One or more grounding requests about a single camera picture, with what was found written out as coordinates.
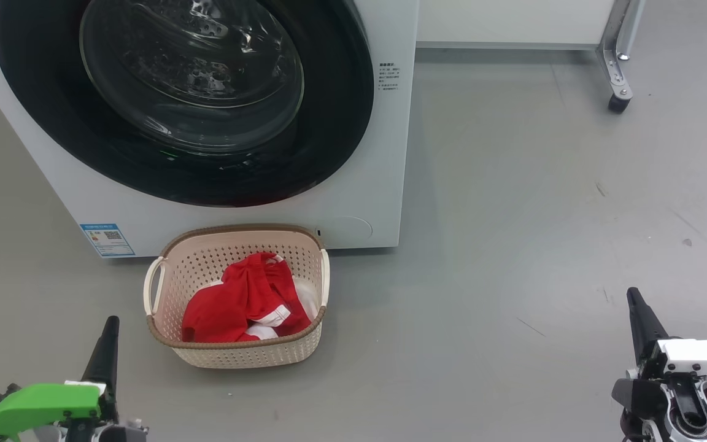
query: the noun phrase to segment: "beige laundry basket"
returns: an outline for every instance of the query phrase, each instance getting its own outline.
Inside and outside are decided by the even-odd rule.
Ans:
[[[228,265],[257,252],[281,255],[295,277],[312,283],[320,310],[300,333],[264,341],[182,342],[182,318],[196,291],[220,279]],[[153,280],[160,270],[154,305]],[[149,330],[187,363],[202,368],[256,368],[303,361],[315,351],[329,297],[329,256],[311,233],[293,226],[236,226],[193,230],[171,241],[146,274],[144,308]]]

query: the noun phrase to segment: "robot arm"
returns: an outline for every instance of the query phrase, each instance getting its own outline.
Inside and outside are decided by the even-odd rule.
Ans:
[[[145,442],[149,429],[140,422],[118,423],[117,359],[118,318],[110,316],[81,381],[12,384],[0,395],[0,441],[18,442],[33,428],[40,442]]]
[[[638,289],[627,300],[637,369],[612,388],[625,440],[707,440],[707,341],[670,338]]]

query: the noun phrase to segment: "front-load washing machine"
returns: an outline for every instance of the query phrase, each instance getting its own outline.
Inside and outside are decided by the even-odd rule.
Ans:
[[[102,257],[398,244],[419,0],[0,0],[0,108]]]

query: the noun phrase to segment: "white washing machine body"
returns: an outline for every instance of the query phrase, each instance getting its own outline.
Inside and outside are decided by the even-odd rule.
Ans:
[[[419,0],[353,3],[364,25],[376,83],[369,124],[339,170],[282,201],[204,207],[119,184],[55,142],[22,106],[1,67],[0,109],[102,257],[153,257],[186,231],[247,223],[306,227],[332,249],[397,246]],[[109,238],[95,238],[106,233]],[[116,241],[120,236],[125,243]]]

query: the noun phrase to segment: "washing machine door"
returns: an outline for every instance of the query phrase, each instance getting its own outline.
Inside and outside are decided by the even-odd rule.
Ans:
[[[343,0],[0,0],[0,65],[62,148],[159,198],[242,207],[319,184],[373,108]]]

